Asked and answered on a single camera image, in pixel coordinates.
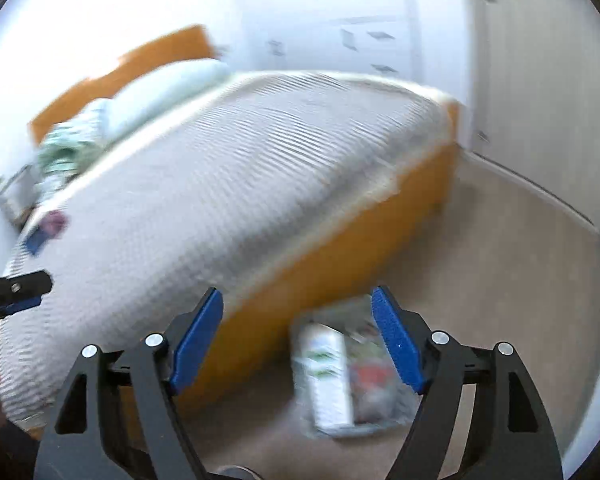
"bed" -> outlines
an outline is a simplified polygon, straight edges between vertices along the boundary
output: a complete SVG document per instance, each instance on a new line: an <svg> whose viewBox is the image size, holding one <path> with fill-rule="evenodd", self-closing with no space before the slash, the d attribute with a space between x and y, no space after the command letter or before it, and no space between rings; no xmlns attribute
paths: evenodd
<svg viewBox="0 0 600 480"><path fill-rule="evenodd" d="M52 102L30 123L34 140L158 67L206 57L213 51L199 25L143 45L112 72L85 79ZM400 110L395 117L394 110ZM111 351L163 330L208 285L223 291L225 316L178 409L186 417L216 399L285 349L299 312L363 292L445 203L457 122L452 98L407 82L249 72L142 126L35 210L14 249L7 274L43 267L55 285L42 306L0 322L6 413L28 430L42 427L82 346ZM315 124L307 136L309 123ZM352 141L351 128L360 129ZM196 168L188 168L190 160ZM333 160L341 164L336 170ZM237 173L222 177L234 168ZM55 209L67 211L66 232L30 256L23 241ZM143 317L146 309L150 319ZM132 402L129 392L123 398Z"/></svg>

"gray striped fabric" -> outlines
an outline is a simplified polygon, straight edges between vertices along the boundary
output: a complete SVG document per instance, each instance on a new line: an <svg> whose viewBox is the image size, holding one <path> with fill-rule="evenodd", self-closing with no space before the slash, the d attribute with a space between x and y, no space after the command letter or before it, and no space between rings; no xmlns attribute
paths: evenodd
<svg viewBox="0 0 600 480"><path fill-rule="evenodd" d="M267 75L119 163L67 200L60 239L16 261L14 272L47 269L55 284L1 326L7 415L51 403L84 345L126 348L209 285L235 290L378 168L438 142L445 121L397 86Z"/></svg>

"beige floor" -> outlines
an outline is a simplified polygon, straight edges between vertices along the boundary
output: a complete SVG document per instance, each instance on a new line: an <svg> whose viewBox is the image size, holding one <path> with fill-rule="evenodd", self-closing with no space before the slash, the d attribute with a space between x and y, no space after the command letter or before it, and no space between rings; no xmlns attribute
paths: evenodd
<svg viewBox="0 0 600 480"><path fill-rule="evenodd" d="M450 203L379 276L403 308L464 344L512 342L564 450L600 363L600 240L506 179L460 163ZM442 475L458 468L470 421L465 388ZM239 463L269 480L382 479L408 428L335 442L296 424L287 362L272 365L189 425L213 470Z"/></svg>

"light blue pillow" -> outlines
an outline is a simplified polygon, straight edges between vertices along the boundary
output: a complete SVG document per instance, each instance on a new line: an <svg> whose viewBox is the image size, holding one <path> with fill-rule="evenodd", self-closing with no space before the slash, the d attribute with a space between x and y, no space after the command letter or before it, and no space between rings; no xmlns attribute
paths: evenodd
<svg viewBox="0 0 600 480"><path fill-rule="evenodd" d="M147 121L217 85L231 73L217 59L175 61L135 79L109 103L107 141L136 131Z"/></svg>

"silver screw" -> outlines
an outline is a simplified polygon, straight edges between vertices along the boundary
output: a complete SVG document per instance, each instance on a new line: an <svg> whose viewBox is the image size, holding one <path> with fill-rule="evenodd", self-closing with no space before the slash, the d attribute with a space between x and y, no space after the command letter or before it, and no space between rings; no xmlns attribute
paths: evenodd
<svg viewBox="0 0 600 480"><path fill-rule="evenodd" d="M437 345L446 345L449 342L449 334L446 332L434 332L431 340Z"/></svg>
<svg viewBox="0 0 600 480"><path fill-rule="evenodd" d="M500 343L498 345L498 352L500 352L502 355L511 355L513 354L513 346L511 346L509 343Z"/></svg>
<svg viewBox="0 0 600 480"><path fill-rule="evenodd" d="M144 344L147 346L158 346L164 341L164 338L160 334L149 334L144 340Z"/></svg>
<svg viewBox="0 0 600 480"><path fill-rule="evenodd" d="M93 357L98 353L98 347L96 345L87 345L82 349L82 357Z"/></svg>

